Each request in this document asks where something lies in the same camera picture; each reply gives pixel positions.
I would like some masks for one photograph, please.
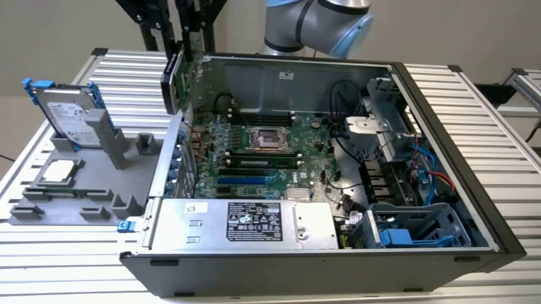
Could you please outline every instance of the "metal rail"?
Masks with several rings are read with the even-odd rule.
[[[164,65],[164,54],[110,51],[107,55],[90,60],[75,83],[94,80],[106,88],[103,97],[112,119],[124,130],[132,131],[127,135],[144,131],[163,136],[168,116],[156,91],[156,80]],[[490,274],[468,274],[432,293],[195,298],[190,302],[541,302],[541,203],[532,199],[533,196],[525,196],[530,191],[532,195],[538,193],[541,178],[529,160],[529,151],[520,145],[512,145],[517,139],[510,137],[510,130],[500,122],[501,117],[494,118],[494,113],[486,111],[485,101],[472,93],[462,75],[452,73],[446,66],[407,67],[414,79],[421,82],[432,105],[445,106],[438,108],[438,117],[452,136],[458,136],[457,145],[464,157],[486,191],[492,192],[528,257]],[[476,110],[474,115],[464,114],[461,109],[465,106]],[[0,182],[0,219],[9,216],[8,211],[20,199],[25,183],[33,180],[44,164],[52,150],[49,136],[49,127],[44,125]],[[520,162],[520,165],[502,165],[501,160]],[[118,252],[135,244],[136,239],[134,234],[119,235],[115,227],[0,224],[0,296],[11,296],[1,298],[1,303],[184,303],[183,298],[163,300],[152,296],[122,266]]]

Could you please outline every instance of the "black cable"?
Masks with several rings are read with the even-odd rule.
[[[359,88],[359,86],[357,85],[357,83],[355,83],[353,80],[342,79],[342,80],[337,81],[337,82],[331,85],[330,91],[329,91],[329,112],[330,112],[330,117],[331,117],[331,118],[333,118],[333,112],[334,112],[334,110],[333,110],[333,93],[334,93],[334,91],[335,91],[335,87],[338,86],[338,84],[341,84],[341,83],[343,83],[343,82],[347,82],[347,83],[353,84],[354,87],[355,87],[355,90],[357,90],[357,92],[358,92],[359,97],[362,96],[362,95],[361,95],[361,88]]]
[[[410,171],[413,171],[413,170],[416,170],[416,169],[417,169],[416,167],[409,167],[409,168],[402,172],[401,178],[402,178],[402,182],[403,182],[403,186],[405,186],[405,188],[406,188],[406,191],[407,191],[409,195],[412,195],[413,202],[416,203],[417,206],[420,206],[420,201],[418,201],[418,197],[417,197],[417,195],[416,195],[416,191],[413,190],[413,187],[412,187],[412,185],[410,185],[409,182],[407,182],[407,174],[409,174]]]
[[[362,186],[362,183],[361,183],[361,184],[354,184],[353,186],[349,186],[349,187],[337,187],[335,185],[333,185],[333,184],[330,183],[330,180],[334,178],[334,176],[337,175],[338,171],[339,171],[339,170],[337,170],[337,171],[333,173],[333,175],[329,177],[329,179],[327,179],[327,187],[331,187],[333,189],[337,189],[337,190],[347,190],[347,189],[354,188],[354,187],[357,187],[357,186]]]
[[[350,151],[347,151],[346,147],[345,147],[345,146],[342,145],[342,143],[339,142],[338,136],[337,136],[337,135],[333,136],[333,134],[330,133],[330,131],[333,130],[333,128],[337,127],[337,126],[338,126],[338,124],[335,124],[335,125],[333,125],[333,126],[330,127],[330,129],[329,129],[329,136],[335,138],[335,141],[337,141],[337,143],[338,143],[338,146],[342,148],[342,150],[346,152],[346,154],[358,162],[358,164],[362,165],[362,161],[359,161],[359,159],[357,158],[357,156],[355,156]]]
[[[7,157],[7,156],[3,155],[3,154],[0,154],[0,157],[1,157],[4,160],[9,160],[9,161],[15,162],[15,160],[13,160],[11,157]]]
[[[228,98],[231,98],[231,100],[234,100],[234,96],[230,92],[219,92],[216,97],[214,97],[214,105],[212,105],[212,113],[218,114],[216,112],[216,105],[218,105],[218,100],[222,96],[228,96]]]
[[[530,135],[528,135],[526,142],[529,142],[533,139],[533,136],[536,135],[536,132],[537,132],[537,128],[534,128],[532,130],[532,132],[530,132]]]

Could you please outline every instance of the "cable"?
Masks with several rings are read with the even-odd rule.
[[[449,182],[445,180],[445,178],[442,178],[440,175],[437,175],[438,180],[441,180],[444,182],[445,185],[448,185],[450,187]]]
[[[393,136],[391,139],[387,140],[387,142],[378,148],[378,150],[374,153],[374,160],[378,159],[381,152],[383,151],[383,148],[390,144],[391,141],[397,139],[397,136]]]
[[[0,154],[0,157],[1,157],[4,160],[9,160],[11,162],[15,162],[15,160],[13,160],[11,157],[7,157],[7,156],[3,155],[3,154]]]
[[[362,186],[362,183],[354,184],[353,186],[349,186],[349,187],[337,187],[335,185],[333,185],[333,184],[330,183],[330,180],[334,178],[334,176],[337,175],[338,172],[339,172],[339,169],[338,169],[338,170],[333,173],[333,175],[327,178],[327,187],[331,187],[333,189],[337,189],[337,190],[347,190],[347,189],[350,189],[350,188]]]
[[[214,105],[212,105],[212,113],[218,114],[216,112],[216,105],[218,105],[218,100],[222,96],[228,96],[228,98],[231,98],[231,100],[234,100],[234,96],[230,92],[219,92],[216,97],[214,97]]]
[[[357,158],[357,156],[355,156],[350,151],[347,151],[346,147],[345,147],[345,146],[342,145],[342,143],[339,142],[338,136],[337,136],[337,135],[333,136],[333,134],[330,133],[330,131],[333,130],[333,128],[337,127],[337,126],[338,126],[338,124],[334,124],[334,125],[329,128],[329,136],[335,138],[335,141],[337,141],[337,143],[338,143],[338,146],[339,146],[339,147],[342,148],[342,150],[346,152],[346,154],[349,155],[349,157],[351,157],[351,158],[358,162],[358,164],[362,165],[362,161]]]
[[[536,132],[537,132],[537,128],[534,128],[532,130],[532,132],[530,132],[530,135],[528,135],[526,142],[529,142],[533,139],[533,136],[536,135]]]
[[[416,205],[418,206],[418,205],[420,205],[420,201],[418,201],[418,197],[417,197],[417,195],[416,195],[416,191],[413,190],[412,185],[407,183],[407,175],[409,175],[410,171],[412,171],[412,173],[413,173],[414,170],[417,170],[416,167],[409,167],[409,168],[402,172],[401,178],[402,178],[403,186],[405,186],[405,188],[406,188],[406,190],[407,190],[407,197],[410,197],[410,195],[412,195],[413,202],[414,202]]]
[[[333,93],[334,93],[334,91],[335,91],[335,87],[338,86],[338,84],[341,84],[341,83],[343,83],[343,82],[347,82],[347,83],[350,83],[350,84],[354,85],[355,90],[357,90],[357,93],[358,93],[358,96],[359,96],[359,100],[361,100],[361,88],[359,88],[359,86],[357,85],[357,83],[355,83],[353,80],[349,80],[349,79],[342,79],[342,80],[337,81],[337,82],[333,84],[333,86],[330,87],[330,91],[329,91],[329,112],[330,112],[330,117],[331,117],[331,118],[334,117],[334,110],[333,110]]]
[[[436,172],[436,171],[429,171],[432,175],[436,175],[437,177],[445,179],[448,183],[450,184],[450,190],[454,192],[454,182],[450,180],[449,176],[446,176],[444,173]]]
[[[194,130],[194,128],[192,128],[192,126],[191,125],[188,125],[187,124],[187,122],[183,120],[183,123],[186,124],[186,127],[188,127],[190,128],[190,130],[192,131],[192,133],[195,134],[195,136],[196,136],[196,139],[199,140],[199,144],[202,145],[203,144],[203,142],[202,142],[202,138],[199,137],[199,134],[195,132],[195,130]]]

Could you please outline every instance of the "metal frame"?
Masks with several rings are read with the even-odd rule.
[[[144,58],[154,57],[150,52],[115,52],[110,51],[108,63],[132,63],[134,72],[139,73],[135,78],[144,78],[152,75],[155,68],[151,65],[155,60]],[[156,53],[164,60],[164,54]],[[122,73],[95,72],[99,70],[116,70],[120,72],[126,65],[99,65],[100,58],[91,58],[82,69],[74,83],[88,77],[110,77],[123,79],[124,84],[130,83],[132,77]],[[446,66],[406,66],[414,79],[428,76],[426,73],[414,74],[426,69],[444,70]],[[151,126],[150,119],[164,117],[164,109],[159,97],[135,94],[122,95],[110,91],[110,106],[116,108],[114,119],[127,129],[140,128],[152,131],[163,136],[166,126],[159,121]],[[442,118],[442,122],[452,122],[454,119]],[[4,179],[0,181],[0,209],[9,210],[8,201],[16,197],[20,191],[19,184],[29,181],[33,177],[32,165],[41,163],[51,148],[48,142],[49,127],[43,124],[36,135],[31,139],[21,155],[19,156]],[[466,161],[469,157],[464,151],[477,147],[461,147]],[[494,174],[481,173],[481,183],[490,182],[501,187]],[[464,303],[474,301],[484,304],[500,303],[538,303],[541,301],[541,205],[522,201],[520,198],[514,203],[496,202],[496,206],[513,233],[517,235],[528,252],[528,258],[513,262],[493,273],[473,273],[458,278],[456,281],[438,288],[432,293],[395,293],[395,294],[330,294],[317,296],[250,296],[241,299],[233,297],[198,298],[202,303],[402,303],[407,301],[422,301],[424,303]],[[75,301],[135,301],[162,303],[163,300],[152,296],[135,280],[130,272],[123,268],[118,259],[119,248],[126,249],[138,240],[138,234],[119,235],[115,227],[28,227],[0,224],[0,295],[9,295],[3,303],[20,303],[20,301],[40,303],[74,303]],[[184,298],[167,299],[167,302],[184,303]]]
[[[538,118],[530,135],[526,138],[529,142],[536,135],[537,130],[541,128],[541,70],[522,70],[521,68],[513,68],[512,73],[502,81],[504,84],[513,86],[517,92],[528,100],[532,107],[537,110]]]

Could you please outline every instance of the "red cable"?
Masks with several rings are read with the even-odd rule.
[[[429,173],[445,179],[449,182],[452,192],[454,192],[454,182],[450,180],[449,176],[436,171],[429,171]]]

